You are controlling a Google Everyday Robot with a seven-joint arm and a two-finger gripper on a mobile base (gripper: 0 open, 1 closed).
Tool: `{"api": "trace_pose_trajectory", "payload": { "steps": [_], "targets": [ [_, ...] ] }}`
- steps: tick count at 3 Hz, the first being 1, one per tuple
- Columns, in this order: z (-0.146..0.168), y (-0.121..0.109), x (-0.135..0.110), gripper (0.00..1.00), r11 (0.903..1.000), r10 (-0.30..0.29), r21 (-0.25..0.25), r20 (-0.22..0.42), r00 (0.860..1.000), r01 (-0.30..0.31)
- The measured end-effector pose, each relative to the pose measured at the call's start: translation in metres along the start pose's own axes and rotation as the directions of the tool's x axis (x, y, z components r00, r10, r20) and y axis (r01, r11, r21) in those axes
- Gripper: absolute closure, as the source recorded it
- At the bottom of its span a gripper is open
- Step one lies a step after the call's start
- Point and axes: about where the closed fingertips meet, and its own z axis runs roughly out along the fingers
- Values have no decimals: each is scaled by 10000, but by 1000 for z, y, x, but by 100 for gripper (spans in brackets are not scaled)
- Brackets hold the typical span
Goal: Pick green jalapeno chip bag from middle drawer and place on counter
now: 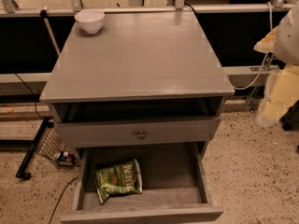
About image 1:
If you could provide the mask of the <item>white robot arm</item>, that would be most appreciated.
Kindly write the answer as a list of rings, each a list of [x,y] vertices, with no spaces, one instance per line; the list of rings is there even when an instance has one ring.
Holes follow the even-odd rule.
[[[299,101],[299,2],[253,48],[261,53],[273,53],[286,66],[271,73],[266,81],[257,122],[270,127]]]

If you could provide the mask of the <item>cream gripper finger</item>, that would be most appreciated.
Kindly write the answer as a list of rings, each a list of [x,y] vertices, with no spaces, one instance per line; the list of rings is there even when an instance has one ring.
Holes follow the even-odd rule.
[[[276,26],[263,39],[257,42],[253,49],[261,53],[274,53],[277,33],[278,27]]]
[[[299,65],[287,64],[282,70],[270,73],[266,80],[264,98],[259,104],[256,121],[270,127],[299,101]]]

